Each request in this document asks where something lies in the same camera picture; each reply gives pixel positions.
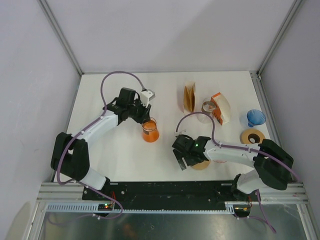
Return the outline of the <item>orange glass beaker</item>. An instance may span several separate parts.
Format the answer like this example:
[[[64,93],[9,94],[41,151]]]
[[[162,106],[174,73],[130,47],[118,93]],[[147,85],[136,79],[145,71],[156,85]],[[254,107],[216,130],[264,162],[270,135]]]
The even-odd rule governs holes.
[[[157,128],[157,121],[151,117],[149,121],[142,125],[142,137],[148,143],[153,143],[159,139],[159,131]]]

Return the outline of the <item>pink glass dripper cone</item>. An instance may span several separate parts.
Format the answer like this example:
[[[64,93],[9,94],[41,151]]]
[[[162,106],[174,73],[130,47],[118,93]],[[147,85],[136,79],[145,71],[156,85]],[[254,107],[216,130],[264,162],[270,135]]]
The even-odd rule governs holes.
[[[213,162],[218,163],[218,164],[223,164],[226,163],[226,160],[213,160]]]

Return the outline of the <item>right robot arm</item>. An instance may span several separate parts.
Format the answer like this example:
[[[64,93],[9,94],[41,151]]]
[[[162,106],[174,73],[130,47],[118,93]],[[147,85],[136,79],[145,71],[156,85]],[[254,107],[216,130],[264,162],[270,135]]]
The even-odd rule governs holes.
[[[206,136],[193,139],[179,134],[172,148],[182,170],[213,161],[251,167],[251,171],[239,173],[232,182],[230,194],[237,201],[245,201],[254,191],[267,187],[284,191],[291,181],[294,160],[270,139],[264,139],[262,143],[232,145]]]

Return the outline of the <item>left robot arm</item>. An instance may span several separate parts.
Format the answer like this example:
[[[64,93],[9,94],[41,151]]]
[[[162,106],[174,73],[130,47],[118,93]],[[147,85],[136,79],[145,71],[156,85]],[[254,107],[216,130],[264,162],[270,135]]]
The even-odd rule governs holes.
[[[140,93],[123,87],[119,96],[102,108],[103,112],[88,126],[75,134],[61,132],[57,135],[50,166],[56,171],[57,179],[63,174],[71,180],[93,188],[93,194],[100,200],[110,196],[110,179],[90,166],[90,147],[105,133],[127,120],[138,124],[150,120],[150,101],[155,98],[152,90]]]

